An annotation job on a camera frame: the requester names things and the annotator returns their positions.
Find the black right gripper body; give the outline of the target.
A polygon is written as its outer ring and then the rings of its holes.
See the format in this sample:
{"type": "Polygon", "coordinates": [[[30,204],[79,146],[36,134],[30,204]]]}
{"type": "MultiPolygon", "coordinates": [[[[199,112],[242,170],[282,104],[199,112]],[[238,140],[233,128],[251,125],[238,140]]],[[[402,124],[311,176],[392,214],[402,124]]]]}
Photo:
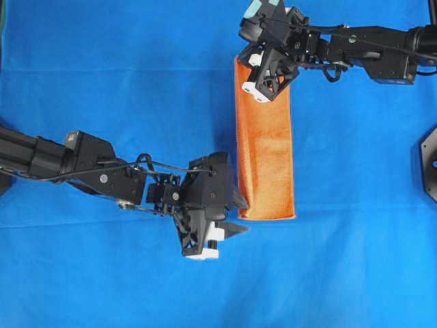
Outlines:
{"type": "Polygon", "coordinates": [[[249,44],[238,62],[251,69],[241,89],[257,102],[273,101],[298,74],[297,62],[308,53],[309,30],[297,27],[242,27],[249,44]]]}

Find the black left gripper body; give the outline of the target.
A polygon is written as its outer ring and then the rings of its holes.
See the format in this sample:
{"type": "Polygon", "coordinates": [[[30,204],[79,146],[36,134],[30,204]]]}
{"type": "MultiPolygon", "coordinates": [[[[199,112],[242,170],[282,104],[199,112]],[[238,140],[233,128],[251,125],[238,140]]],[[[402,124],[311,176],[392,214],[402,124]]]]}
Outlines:
{"type": "Polygon", "coordinates": [[[225,233],[218,228],[232,205],[234,172],[226,152],[215,152],[191,161],[183,180],[161,174],[147,188],[146,202],[162,215],[171,215],[182,255],[191,260],[217,259],[217,243],[225,233]]]}

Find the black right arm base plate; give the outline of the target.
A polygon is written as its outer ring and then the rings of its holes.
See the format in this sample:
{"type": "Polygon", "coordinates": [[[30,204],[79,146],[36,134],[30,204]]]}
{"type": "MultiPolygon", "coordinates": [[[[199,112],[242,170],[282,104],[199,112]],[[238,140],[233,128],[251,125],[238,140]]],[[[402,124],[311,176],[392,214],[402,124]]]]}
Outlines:
{"type": "Polygon", "coordinates": [[[412,180],[419,195],[436,206],[436,125],[426,130],[411,148],[412,180]]]}

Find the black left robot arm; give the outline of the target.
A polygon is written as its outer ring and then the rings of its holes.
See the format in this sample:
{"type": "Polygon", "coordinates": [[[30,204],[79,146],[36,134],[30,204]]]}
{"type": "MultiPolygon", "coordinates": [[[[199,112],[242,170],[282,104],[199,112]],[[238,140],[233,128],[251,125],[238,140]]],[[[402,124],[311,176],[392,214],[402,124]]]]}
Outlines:
{"type": "Polygon", "coordinates": [[[191,260],[217,259],[221,241],[246,231],[227,220],[229,211],[249,205],[235,185],[225,152],[195,159],[183,169],[154,161],[147,153],[125,161],[108,141],[81,131],[68,133],[59,144],[2,128],[2,191],[13,178],[65,182],[114,200],[124,210],[170,216],[182,255],[191,260]]]}

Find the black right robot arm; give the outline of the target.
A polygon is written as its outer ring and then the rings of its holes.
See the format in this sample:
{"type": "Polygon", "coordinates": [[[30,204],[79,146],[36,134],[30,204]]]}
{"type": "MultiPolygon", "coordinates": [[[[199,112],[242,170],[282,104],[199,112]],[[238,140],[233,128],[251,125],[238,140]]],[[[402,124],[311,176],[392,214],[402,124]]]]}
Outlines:
{"type": "Polygon", "coordinates": [[[436,26],[400,31],[383,27],[316,27],[263,19],[243,28],[249,45],[238,61],[250,68],[242,89],[259,103],[273,101],[305,70],[320,70],[335,83],[354,66],[381,84],[412,85],[436,67],[436,26]]]}

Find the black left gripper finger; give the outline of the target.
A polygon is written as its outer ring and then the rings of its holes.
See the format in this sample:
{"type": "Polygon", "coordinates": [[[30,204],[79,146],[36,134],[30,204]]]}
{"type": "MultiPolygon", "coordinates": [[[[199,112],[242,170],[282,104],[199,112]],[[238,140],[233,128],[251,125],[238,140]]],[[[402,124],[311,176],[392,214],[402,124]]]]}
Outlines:
{"type": "Polygon", "coordinates": [[[243,210],[247,210],[249,208],[249,204],[246,201],[246,199],[240,194],[240,191],[238,189],[234,189],[232,191],[232,197],[231,197],[232,205],[235,208],[240,208],[243,210]]]}
{"type": "Polygon", "coordinates": [[[249,229],[246,226],[230,223],[227,221],[219,221],[218,228],[224,230],[224,239],[230,238],[231,236],[237,235],[239,233],[246,232],[249,229]]]}

